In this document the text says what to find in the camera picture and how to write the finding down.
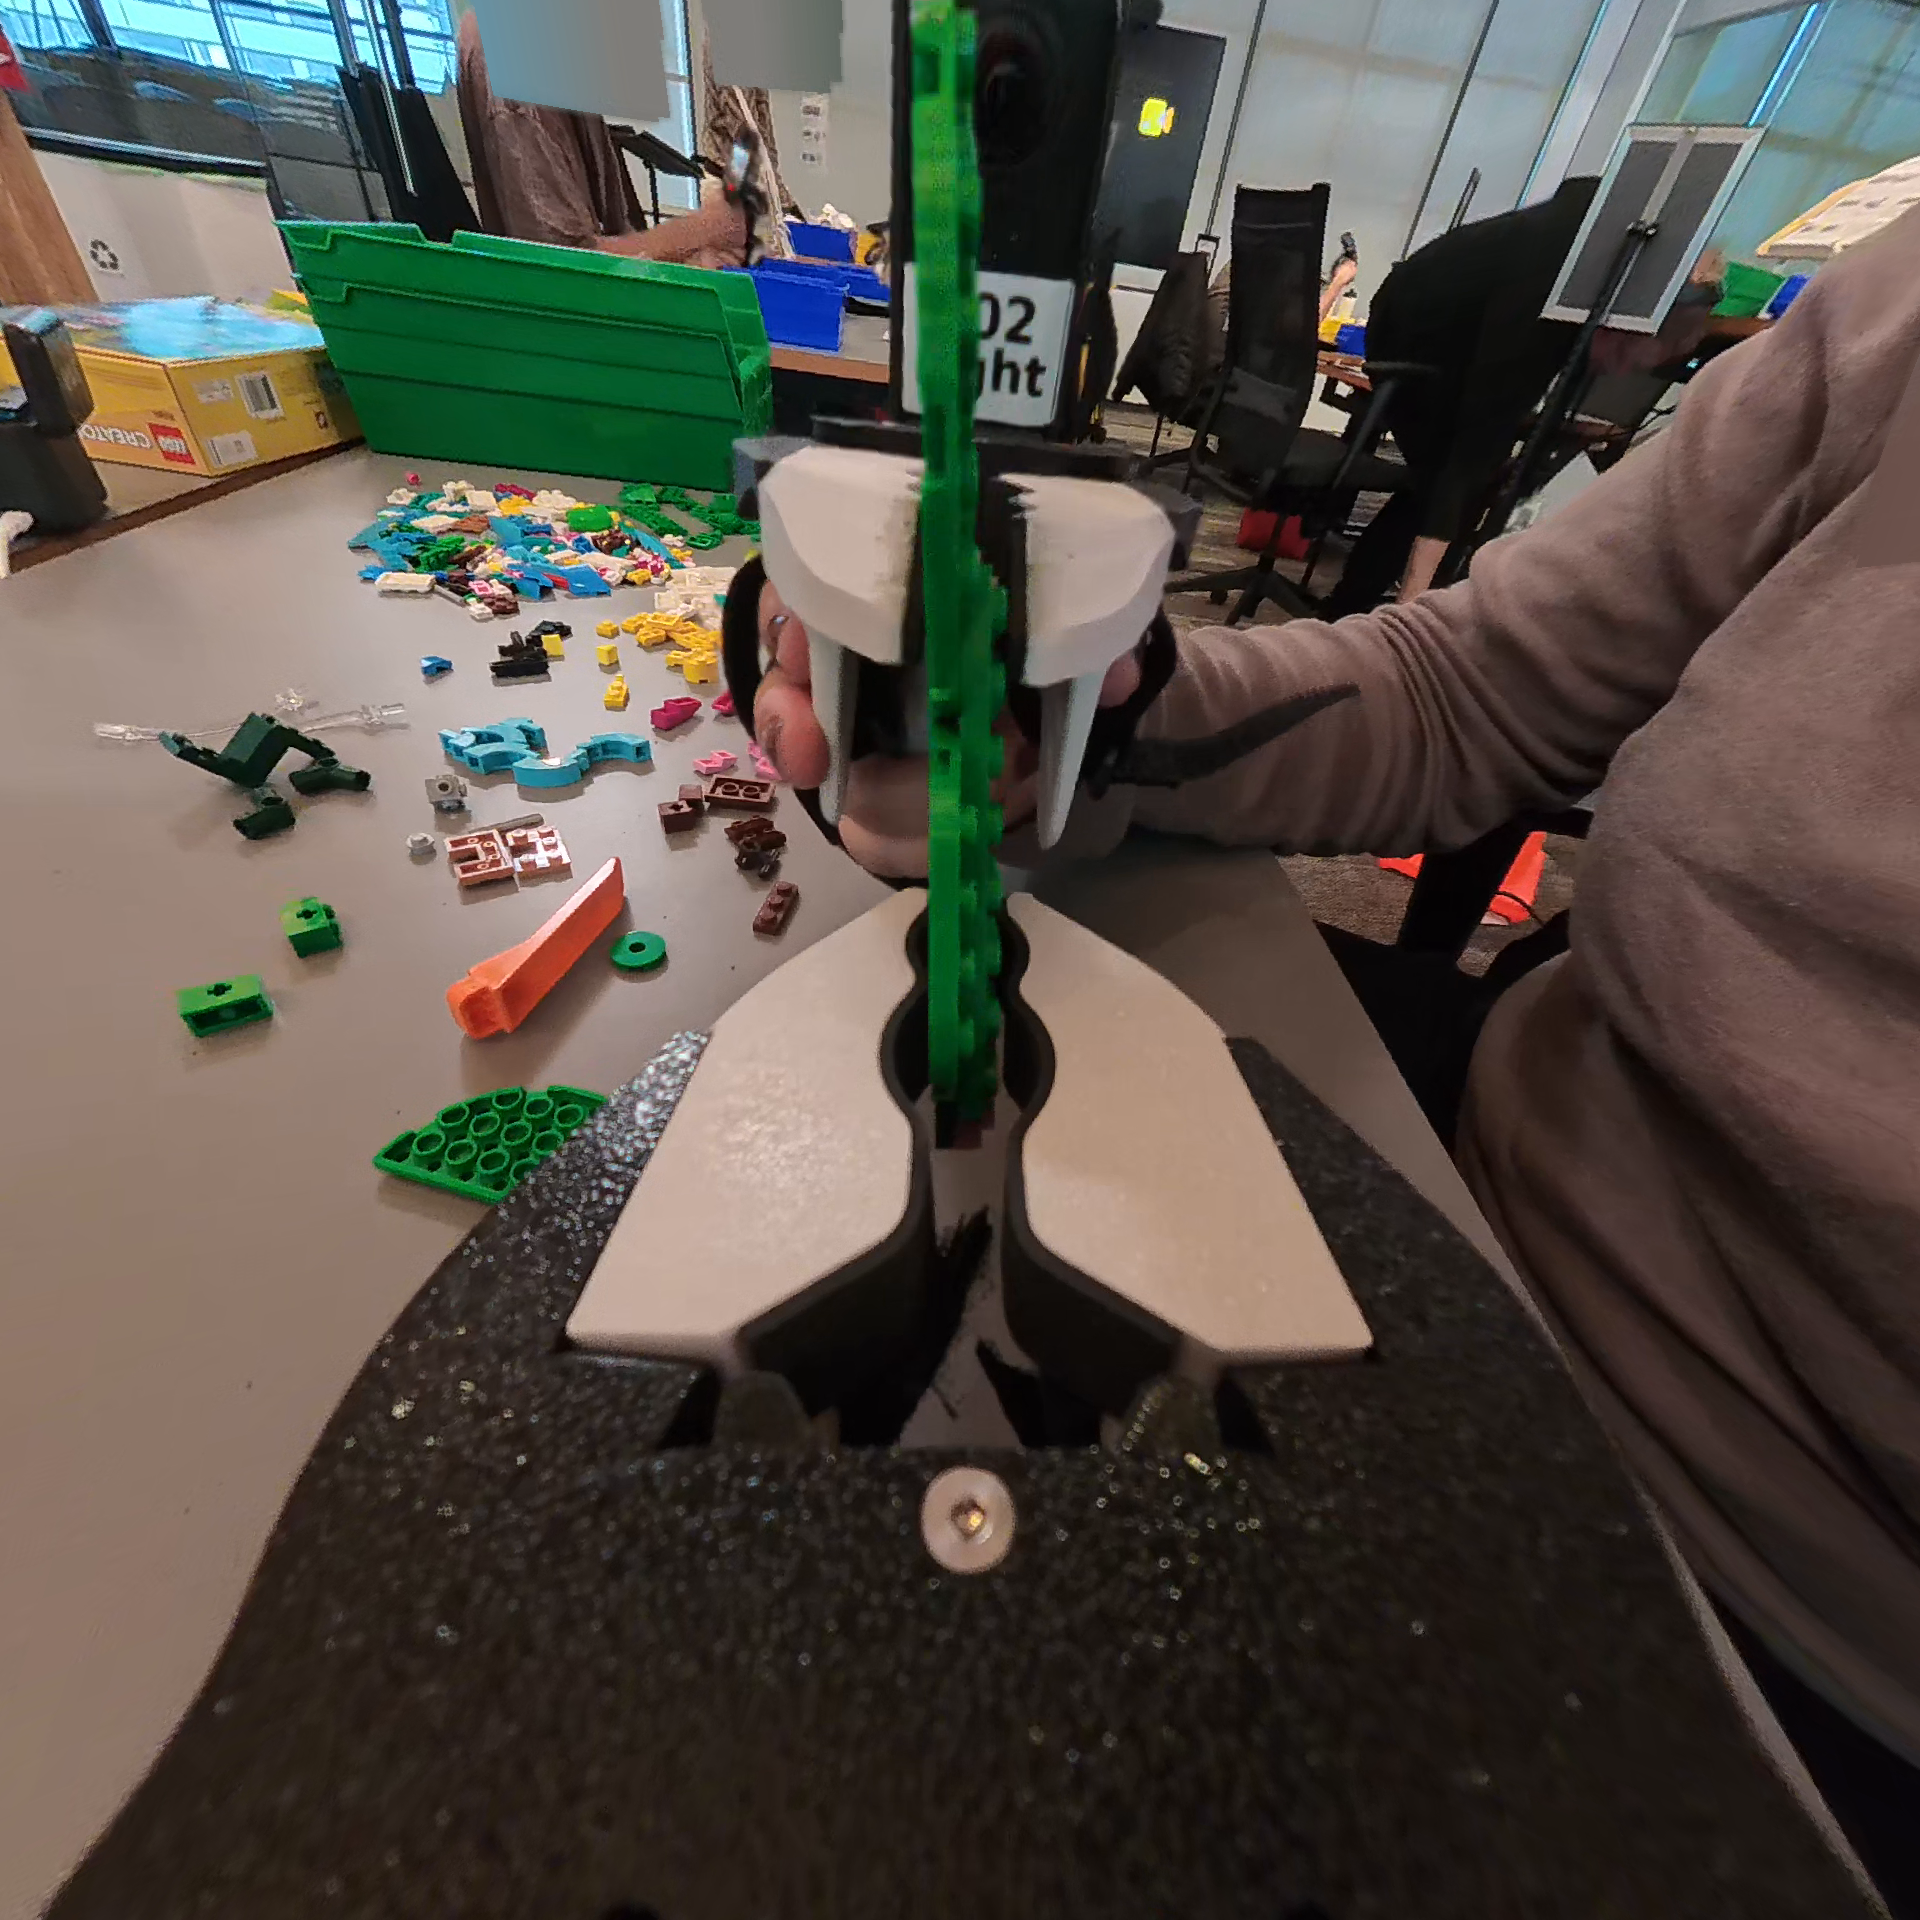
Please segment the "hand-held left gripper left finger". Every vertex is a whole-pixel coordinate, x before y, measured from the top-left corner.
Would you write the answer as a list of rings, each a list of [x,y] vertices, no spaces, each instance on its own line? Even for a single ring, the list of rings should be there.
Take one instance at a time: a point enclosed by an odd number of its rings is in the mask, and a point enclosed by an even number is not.
[[[694,1372],[670,1448],[989,1439],[989,1149],[939,1147],[897,891],[719,1014],[566,1318]]]

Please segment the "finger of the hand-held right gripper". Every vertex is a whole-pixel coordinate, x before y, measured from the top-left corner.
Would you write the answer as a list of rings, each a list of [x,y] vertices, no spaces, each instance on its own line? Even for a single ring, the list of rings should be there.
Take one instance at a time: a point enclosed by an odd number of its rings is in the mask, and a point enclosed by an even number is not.
[[[1173,516],[1112,479],[1009,471],[996,564],[1006,747],[998,875],[1024,880],[1067,836],[1072,812],[1150,693],[1148,642],[1173,555]]]
[[[925,669],[909,627],[919,456],[797,447],[759,482],[761,563],[809,630],[832,766],[809,789],[844,842],[925,836]]]

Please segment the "green lego base plate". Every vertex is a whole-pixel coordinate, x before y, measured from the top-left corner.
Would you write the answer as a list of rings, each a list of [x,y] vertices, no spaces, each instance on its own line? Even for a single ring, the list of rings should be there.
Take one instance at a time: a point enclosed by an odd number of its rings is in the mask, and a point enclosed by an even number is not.
[[[927,1085],[939,1144],[991,1115],[998,1087],[1001,775],[995,654],[1004,589],[975,543],[977,170],[974,15],[952,3],[907,19],[920,490],[919,578],[927,711]]]

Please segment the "person's right forearm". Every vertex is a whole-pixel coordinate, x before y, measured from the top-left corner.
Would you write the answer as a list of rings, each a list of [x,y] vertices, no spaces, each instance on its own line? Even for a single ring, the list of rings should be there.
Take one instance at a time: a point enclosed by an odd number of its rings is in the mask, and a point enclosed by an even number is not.
[[[1131,821],[1299,855],[1455,847],[1598,789],[1916,850],[1916,213],[1724,354],[1587,493],[1470,578],[1351,614],[1192,630],[1142,744],[1341,700]]]

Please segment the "green half round lego plate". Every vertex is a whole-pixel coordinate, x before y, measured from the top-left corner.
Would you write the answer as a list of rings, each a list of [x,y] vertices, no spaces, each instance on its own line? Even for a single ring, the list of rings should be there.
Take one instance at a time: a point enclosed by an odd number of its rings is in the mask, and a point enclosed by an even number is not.
[[[475,1092],[387,1140],[372,1167],[495,1207],[605,1104],[605,1095],[569,1085]]]

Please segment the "dark green lego assembly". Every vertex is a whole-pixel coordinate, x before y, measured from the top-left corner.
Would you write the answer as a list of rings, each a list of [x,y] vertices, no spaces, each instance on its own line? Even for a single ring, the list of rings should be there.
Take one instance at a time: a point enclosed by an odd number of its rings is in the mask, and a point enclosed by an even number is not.
[[[361,795],[372,783],[369,773],[341,760],[325,741],[265,714],[248,714],[220,750],[177,732],[157,732],[157,743],[177,760],[245,794],[246,808],[231,821],[231,828],[251,843],[296,826],[292,802],[273,786],[277,771],[288,756],[296,756],[300,766],[286,782],[307,799]]]

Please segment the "yellow lego box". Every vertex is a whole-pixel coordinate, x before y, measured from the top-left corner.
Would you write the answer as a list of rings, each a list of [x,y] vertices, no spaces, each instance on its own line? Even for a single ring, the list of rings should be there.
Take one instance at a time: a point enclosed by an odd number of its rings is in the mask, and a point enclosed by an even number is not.
[[[96,464],[220,477],[363,438],[318,324],[300,306],[211,295],[61,304]]]

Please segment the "person's right hand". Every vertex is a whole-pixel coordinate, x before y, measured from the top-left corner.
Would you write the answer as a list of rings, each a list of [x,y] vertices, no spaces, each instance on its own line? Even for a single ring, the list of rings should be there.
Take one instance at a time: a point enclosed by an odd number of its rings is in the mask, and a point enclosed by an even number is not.
[[[809,630],[765,581],[756,607],[761,676],[753,698],[753,736],[779,776],[796,789],[817,789],[832,750],[811,703]]]

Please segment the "blue plastic bins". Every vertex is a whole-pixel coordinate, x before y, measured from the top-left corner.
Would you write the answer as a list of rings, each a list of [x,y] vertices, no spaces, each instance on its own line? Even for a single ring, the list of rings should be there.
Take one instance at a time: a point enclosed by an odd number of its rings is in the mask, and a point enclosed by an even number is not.
[[[853,258],[761,255],[748,268],[772,348],[837,354],[848,317],[885,319],[889,282]]]

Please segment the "orange brick separator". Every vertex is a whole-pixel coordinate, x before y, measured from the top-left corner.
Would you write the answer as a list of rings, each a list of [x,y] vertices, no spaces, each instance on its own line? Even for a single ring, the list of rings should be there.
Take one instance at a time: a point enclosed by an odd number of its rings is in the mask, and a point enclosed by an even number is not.
[[[613,855],[539,931],[448,984],[452,1021],[468,1040],[509,1035],[613,926],[623,901],[622,860]]]

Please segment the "stack of green plastic bins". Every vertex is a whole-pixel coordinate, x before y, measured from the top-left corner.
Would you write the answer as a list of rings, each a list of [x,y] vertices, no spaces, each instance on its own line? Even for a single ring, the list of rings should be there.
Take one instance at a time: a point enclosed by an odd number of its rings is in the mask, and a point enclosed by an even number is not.
[[[409,224],[278,236],[374,451],[731,491],[733,443],[775,429],[744,272]]]

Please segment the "orange traffic cone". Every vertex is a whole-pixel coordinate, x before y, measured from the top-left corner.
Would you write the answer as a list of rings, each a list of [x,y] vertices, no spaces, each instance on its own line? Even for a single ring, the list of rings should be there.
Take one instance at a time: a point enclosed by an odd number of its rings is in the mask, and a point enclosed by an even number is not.
[[[1439,947],[1480,926],[1529,919],[1544,874],[1544,832],[1508,826],[1448,855],[1381,855],[1375,867],[1411,882],[1399,940]]]

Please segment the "white recycling bin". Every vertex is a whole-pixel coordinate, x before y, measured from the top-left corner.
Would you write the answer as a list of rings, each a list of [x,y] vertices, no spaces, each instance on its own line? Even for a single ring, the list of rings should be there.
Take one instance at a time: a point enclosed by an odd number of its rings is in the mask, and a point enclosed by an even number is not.
[[[265,302],[296,286],[263,179],[33,152],[96,302]]]

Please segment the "black device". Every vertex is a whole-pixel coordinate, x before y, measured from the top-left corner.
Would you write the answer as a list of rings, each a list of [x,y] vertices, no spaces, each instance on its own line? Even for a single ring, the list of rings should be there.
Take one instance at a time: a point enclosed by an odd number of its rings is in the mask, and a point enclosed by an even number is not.
[[[64,538],[105,516],[105,482],[80,429],[94,397],[80,349],[47,306],[7,306],[1,375],[1,509],[38,534]]]

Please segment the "black wall monitor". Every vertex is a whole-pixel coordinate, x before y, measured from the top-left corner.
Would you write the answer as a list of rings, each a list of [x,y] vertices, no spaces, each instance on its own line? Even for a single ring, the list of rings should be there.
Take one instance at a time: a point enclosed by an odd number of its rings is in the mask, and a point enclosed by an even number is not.
[[[1128,266],[1158,269],[1183,246],[1225,54],[1222,36],[1164,22],[1127,48],[1103,205]]]

